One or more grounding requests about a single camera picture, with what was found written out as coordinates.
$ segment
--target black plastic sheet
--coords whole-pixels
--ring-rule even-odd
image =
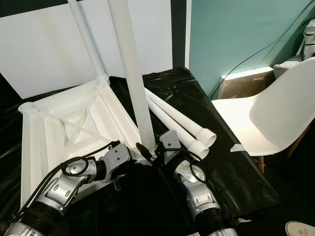
[[[225,211],[233,217],[274,207],[280,197],[266,181],[252,158],[245,152],[230,152],[239,143],[185,68],[144,75],[145,87],[199,125],[217,134],[203,160],[225,201]],[[135,121],[126,80],[110,77],[111,88]],[[1,108],[0,220],[10,218],[20,205],[22,114],[17,111],[26,101],[36,101],[59,91],[22,100]],[[156,139],[167,128],[151,113]],[[113,185],[75,203],[53,235],[188,235],[192,222],[182,196],[159,169],[143,168],[121,179],[123,190]]]

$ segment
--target teal wall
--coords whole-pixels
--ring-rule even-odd
[[[211,96],[221,75],[226,75],[241,61],[276,40],[310,2],[192,0],[190,71]],[[303,39],[305,21],[315,18],[312,9],[313,3],[280,41],[243,63],[233,73],[281,63],[294,55]]]

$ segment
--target robotic arm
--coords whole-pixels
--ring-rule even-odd
[[[152,156],[143,146],[137,144],[141,154],[153,165],[165,165],[170,177],[174,177],[186,192],[186,201],[195,227],[200,236],[237,236],[236,231],[230,227],[221,213],[221,207],[211,189],[207,185],[206,173],[193,159],[200,157],[181,149],[176,131],[170,130],[160,136],[162,149]]]
[[[24,210],[21,219],[12,224],[5,236],[49,235],[77,196],[79,187],[96,180],[109,182],[113,171],[128,161],[128,148],[118,144],[98,161],[91,157],[68,164],[60,177],[52,180]]]
[[[163,163],[170,177],[174,177],[181,184],[186,192],[187,204],[199,234],[237,236],[235,230],[222,217],[221,207],[207,185],[205,172],[194,164],[191,155],[196,155],[180,149],[176,131],[166,132],[160,137],[160,141],[162,145],[156,150],[157,155],[151,155],[139,143],[137,148],[151,164]],[[52,180],[42,192],[39,191],[30,207],[22,208],[23,213],[17,214],[16,222],[6,231],[5,236],[49,235],[77,196],[79,187],[96,180],[109,182],[112,173],[131,160],[129,149],[124,144],[113,143],[112,148],[98,161],[94,157],[81,159],[78,157],[73,162],[62,163],[60,177]]]
[[[304,30],[303,60],[315,54],[315,19],[311,20]]]

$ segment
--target white device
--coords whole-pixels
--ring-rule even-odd
[[[315,19],[312,19],[304,30],[303,60],[315,54]]]

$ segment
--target white plastic base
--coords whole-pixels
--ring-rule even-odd
[[[22,205],[48,172],[61,162],[111,141],[120,140],[130,148],[140,142],[137,127],[105,80],[24,103],[19,111],[23,114]],[[94,156],[98,159],[106,152],[103,150]],[[99,182],[84,185],[77,199],[105,185]]]

